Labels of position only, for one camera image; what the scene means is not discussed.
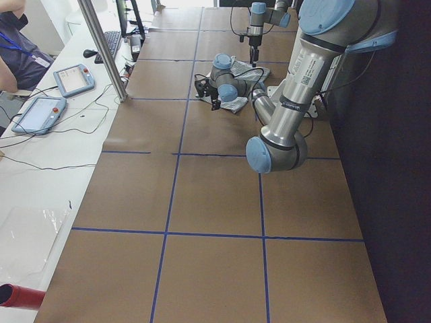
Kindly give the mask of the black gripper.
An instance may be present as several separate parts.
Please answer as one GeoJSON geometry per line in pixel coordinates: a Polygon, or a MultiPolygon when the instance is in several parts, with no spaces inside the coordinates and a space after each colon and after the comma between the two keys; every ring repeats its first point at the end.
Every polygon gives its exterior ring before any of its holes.
{"type": "Polygon", "coordinates": [[[251,35],[248,37],[248,44],[250,46],[250,64],[253,67],[257,66],[257,61],[259,60],[259,47],[262,43],[262,35],[251,35]]]}
{"type": "Polygon", "coordinates": [[[219,110],[221,108],[221,100],[219,99],[219,93],[216,88],[212,88],[209,91],[209,96],[211,98],[211,110],[219,110]]]}

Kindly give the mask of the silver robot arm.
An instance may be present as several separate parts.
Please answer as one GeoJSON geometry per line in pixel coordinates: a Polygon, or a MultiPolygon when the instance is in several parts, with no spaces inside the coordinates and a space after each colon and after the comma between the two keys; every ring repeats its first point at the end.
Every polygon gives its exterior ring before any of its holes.
{"type": "Polygon", "coordinates": [[[392,45],[399,7],[399,1],[303,1],[288,72],[273,97],[258,82],[235,77],[229,55],[215,56],[209,77],[197,91],[211,97],[213,109],[238,97],[249,98],[263,122],[259,136],[246,144],[247,162],[254,171],[267,174],[303,164],[307,145],[298,127],[333,59],[392,45]]]}
{"type": "Polygon", "coordinates": [[[248,38],[250,47],[250,64],[256,67],[259,60],[259,47],[264,35],[264,24],[286,28],[290,22],[288,9],[294,9],[297,1],[276,1],[272,9],[264,2],[253,2],[251,4],[251,15],[249,26],[244,37],[248,38]]]}

